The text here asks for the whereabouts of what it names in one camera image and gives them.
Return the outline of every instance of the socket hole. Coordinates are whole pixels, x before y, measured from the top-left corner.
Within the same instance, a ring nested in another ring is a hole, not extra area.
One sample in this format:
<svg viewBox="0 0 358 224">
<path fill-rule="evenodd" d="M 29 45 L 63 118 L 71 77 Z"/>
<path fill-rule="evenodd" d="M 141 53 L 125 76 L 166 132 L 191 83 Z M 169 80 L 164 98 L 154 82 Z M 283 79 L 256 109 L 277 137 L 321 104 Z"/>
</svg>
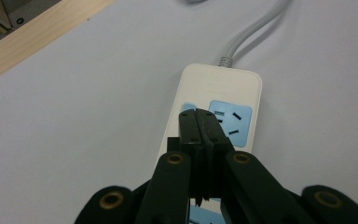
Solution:
<svg viewBox="0 0 358 224">
<path fill-rule="evenodd" d="M 225 112 L 214 111 L 215 115 L 225 116 Z"/>
<path fill-rule="evenodd" d="M 234 112 L 232 115 L 238 120 L 242 120 L 242 118 L 237 113 Z"/>
<path fill-rule="evenodd" d="M 235 131 L 229 132 L 228 134 L 229 134 L 229 135 L 232 135 L 232 134 L 234 134 L 234 133 L 239 133 L 239 132 L 240 132 L 240 131 L 235 130 Z"/>
</svg>

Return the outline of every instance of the white surface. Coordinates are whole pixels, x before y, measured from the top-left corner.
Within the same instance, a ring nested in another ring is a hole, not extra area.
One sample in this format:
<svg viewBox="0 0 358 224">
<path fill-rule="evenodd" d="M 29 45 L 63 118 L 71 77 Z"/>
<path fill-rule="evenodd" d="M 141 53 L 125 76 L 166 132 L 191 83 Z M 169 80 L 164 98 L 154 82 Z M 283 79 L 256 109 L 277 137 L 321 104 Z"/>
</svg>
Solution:
<svg viewBox="0 0 358 224">
<path fill-rule="evenodd" d="M 146 181 L 183 69 L 272 5 L 118 0 L 0 76 L 0 224 L 73 223 L 98 189 Z M 297 0 L 274 24 L 234 64 L 263 79 L 253 153 L 296 193 L 358 202 L 358 1 Z"/>
<path fill-rule="evenodd" d="M 179 114 L 182 112 L 183 105 L 192 104 L 197 108 L 208 110 L 211 101 L 214 100 L 252 108 L 248 135 L 243 136 L 247 137 L 246 145 L 235 147 L 236 150 L 251 152 L 261 86 L 261 78 L 254 72 L 199 63 L 187 66 L 181 75 L 158 156 L 167 152 L 168 137 L 179 136 Z"/>
</svg>

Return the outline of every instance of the brass screw insert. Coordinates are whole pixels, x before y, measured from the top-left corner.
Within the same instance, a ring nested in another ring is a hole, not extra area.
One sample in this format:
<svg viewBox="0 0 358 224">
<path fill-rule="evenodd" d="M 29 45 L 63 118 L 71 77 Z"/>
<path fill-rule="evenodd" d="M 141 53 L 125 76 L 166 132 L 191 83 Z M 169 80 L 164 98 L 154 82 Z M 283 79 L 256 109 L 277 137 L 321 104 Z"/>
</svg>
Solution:
<svg viewBox="0 0 358 224">
<path fill-rule="evenodd" d="M 184 158 L 179 154 L 173 154 L 173 155 L 169 156 L 167 159 L 167 161 L 170 164 L 175 164 L 175 165 L 182 163 L 183 160 L 184 160 Z"/>
<path fill-rule="evenodd" d="M 120 206 L 124 202 L 124 196 L 119 191 L 111 191 L 105 194 L 100 200 L 100 206 L 109 210 Z"/>
<path fill-rule="evenodd" d="M 314 197 L 318 203 L 329 208 L 340 208 L 342 206 L 342 201 L 337 195 L 328 191 L 318 191 L 315 193 Z"/>
<path fill-rule="evenodd" d="M 250 160 L 251 159 L 245 154 L 238 153 L 234 155 L 234 161 L 236 161 L 237 163 L 245 164 L 248 163 Z"/>
</svg>

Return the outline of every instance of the blue outlet socket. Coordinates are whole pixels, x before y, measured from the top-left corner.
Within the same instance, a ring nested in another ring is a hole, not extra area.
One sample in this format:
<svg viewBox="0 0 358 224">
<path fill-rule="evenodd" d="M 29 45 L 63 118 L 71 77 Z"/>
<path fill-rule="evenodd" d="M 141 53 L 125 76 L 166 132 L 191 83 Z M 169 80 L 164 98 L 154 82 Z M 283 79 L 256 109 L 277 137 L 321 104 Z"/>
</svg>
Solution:
<svg viewBox="0 0 358 224">
<path fill-rule="evenodd" d="M 197 106 L 196 106 L 196 105 L 193 105 L 193 104 L 191 104 L 191 103 L 186 103 L 186 104 L 182 105 L 181 112 L 186 111 L 186 110 L 189 110 L 189 109 L 195 110 L 195 109 L 197 109 Z"/>
<path fill-rule="evenodd" d="M 221 214 L 196 207 L 190 206 L 189 224 L 225 224 L 225 220 Z"/>
<path fill-rule="evenodd" d="M 214 113 L 234 147 L 245 147 L 248 140 L 252 108 L 221 101 L 211 101 L 209 111 Z"/>
</svg>

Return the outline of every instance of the black plastic part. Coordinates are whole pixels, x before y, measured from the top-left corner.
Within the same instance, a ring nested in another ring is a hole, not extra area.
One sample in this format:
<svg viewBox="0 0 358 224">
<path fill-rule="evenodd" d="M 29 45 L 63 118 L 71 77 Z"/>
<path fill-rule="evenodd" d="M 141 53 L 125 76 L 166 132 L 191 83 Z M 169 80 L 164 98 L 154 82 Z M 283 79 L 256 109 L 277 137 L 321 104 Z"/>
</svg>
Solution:
<svg viewBox="0 0 358 224">
<path fill-rule="evenodd" d="M 138 215 L 139 208 L 141 207 L 142 200 L 144 199 L 147 188 L 149 187 L 150 180 L 138 187 L 132 192 L 133 201 L 130 212 L 128 213 L 128 223 L 134 223 Z"/>
<path fill-rule="evenodd" d="M 226 161 L 227 190 L 249 223 L 315 223 L 255 156 L 234 151 Z"/>
<path fill-rule="evenodd" d="M 307 187 L 301 198 L 318 223 L 358 223 L 358 204 L 336 189 Z"/>
<path fill-rule="evenodd" d="M 122 187 L 108 187 L 95 193 L 80 212 L 75 224 L 126 224 L 131 218 L 133 194 Z"/>
<path fill-rule="evenodd" d="M 167 139 L 167 152 L 180 151 L 180 138 L 168 137 Z"/>
<path fill-rule="evenodd" d="M 236 197 L 230 190 L 226 190 L 225 194 L 223 194 L 220 203 L 220 210 L 226 224 L 249 223 L 246 214 L 243 212 Z"/>
<path fill-rule="evenodd" d="M 220 198 L 224 157 L 234 150 L 216 116 L 206 110 L 187 110 L 179 115 L 180 151 L 192 159 L 191 196 L 200 205 L 202 198 Z"/>
<path fill-rule="evenodd" d="M 162 155 L 145 192 L 135 224 L 187 224 L 191 159 L 182 152 Z"/>
</svg>

